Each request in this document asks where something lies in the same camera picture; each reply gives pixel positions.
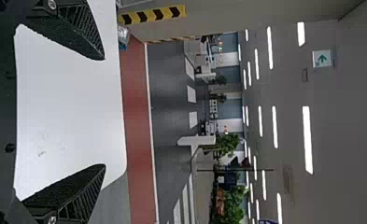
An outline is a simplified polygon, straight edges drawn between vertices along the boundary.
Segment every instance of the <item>green foliage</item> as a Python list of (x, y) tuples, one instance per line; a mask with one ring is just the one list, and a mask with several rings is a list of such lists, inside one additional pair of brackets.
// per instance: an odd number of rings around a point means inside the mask
[(215, 224), (239, 224), (244, 218), (244, 211), (240, 208), (247, 190), (243, 186), (237, 186), (230, 191), (226, 191), (226, 201), (224, 201), (224, 217), (215, 216), (213, 223)]
[(212, 79), (209, 81), (209, 84), (211, 85), (226, 85), (227, 84), (227, 78), (223, 75), (216, 75), (215, 79)]
[(216, 136), (216, 144), (214, 146), (202, 146), (203, 149), (217, 149), (220, 156), (223, 157), (236, 149), (239, 144), (239, 136), (237, 134), (224, 134)]

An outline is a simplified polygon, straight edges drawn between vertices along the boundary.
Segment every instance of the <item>red floor stripe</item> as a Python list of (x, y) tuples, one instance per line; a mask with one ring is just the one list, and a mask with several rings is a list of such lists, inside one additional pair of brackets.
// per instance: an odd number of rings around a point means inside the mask
[(122, 101), (128, 161), (128, 187), (133, 224), (156, 220), (150, 146), (145, 46), (131, 37), (120, 51)]

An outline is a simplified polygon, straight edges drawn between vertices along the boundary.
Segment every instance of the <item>white line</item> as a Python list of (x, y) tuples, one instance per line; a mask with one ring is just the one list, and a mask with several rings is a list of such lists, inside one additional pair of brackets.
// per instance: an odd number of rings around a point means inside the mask
[(187, 60), (187, 58), (185, 58), (185, 62), (186, 62), (186, 74), (193, 80), (195, 81), (194, 78), (194, 68), (192, 67), (191, 63)]
[(184, 212), (184, 223), (190, 224), (189, 218), (189, 197), (187, 192), (187, 185), (183, 189), (183, 212)]
[(192, 129), (193, 127), (197, 126), (198, 124), (198, 118), (197, 118), (197, 112), (190, 112), (189, 113), (189, 125)]
[(190, 191), (190, 210), (191, 210), (191, 224), (195, 224), (195, 209), (194, 209), (194, 190), (193, 190), (192, 175), (189, 177), (189, 191)]
[(181, 215), (180, 215), (180, 200), (177, 199), (177, 203), (175, 204), (174, 207), (174, 222), (175, 224), (181, 224)]
[(154, 188), (154, 203), (156, 205), (156, 223), (160, 222), (158, 194), (157, 194), (157, 176), (156, 176), (156, 162), (154, 159), (154, 140), (153, 140), (153, 121), (151, 117), (151, 97), (150, 97), (150, 81), (148, 75), (148, 44), (145, 44), (145, 63), (146, 63), (146, 82), (148, 85), (148, 120), (150, 127), (150, 147), (151, 147), (151, 161), (153, 169), (153, 188)]
[(187, 100), (190, 103), (197, 103), (197, 96), (195, 93), (195, 89), (190, 86), (187, 86)]

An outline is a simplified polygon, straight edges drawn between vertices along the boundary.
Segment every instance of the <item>gray floor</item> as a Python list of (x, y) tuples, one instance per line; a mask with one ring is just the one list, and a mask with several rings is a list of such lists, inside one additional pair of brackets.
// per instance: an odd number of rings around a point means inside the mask
[(198, 224), (207, 224), (209, 223), (209, 206), (215, 176), (213, 172), (196, 172), (196, 170), (213, 169), (215, 161), (213, 160), (212, 153), (204, 155), (201, 149), (199, 149), (193, 159), (196, 215)]
[(125, 173), (101, 191), (89, 224), (131, 224), (128, 177)]
[(185, 71), (183, 43), (149, 45), (148, 70), (160, 223), (174, 224), (173, 209), (191, 173), (191, 148), (176, 142), (197, 133), (189, 127), (189, 112), (197, 111), (197, 104), (187, 99), (187, 85), (195, 88), (195, 83)]

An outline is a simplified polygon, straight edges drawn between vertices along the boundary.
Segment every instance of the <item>white wall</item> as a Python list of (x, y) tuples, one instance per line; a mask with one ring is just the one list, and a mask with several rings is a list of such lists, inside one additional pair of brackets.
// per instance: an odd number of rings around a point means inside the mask
[(242, 119), (218, 119), (219, 132), (224, 133), (224, 126), (227, 126), (229, 133), (241, 133), (244, 131)]

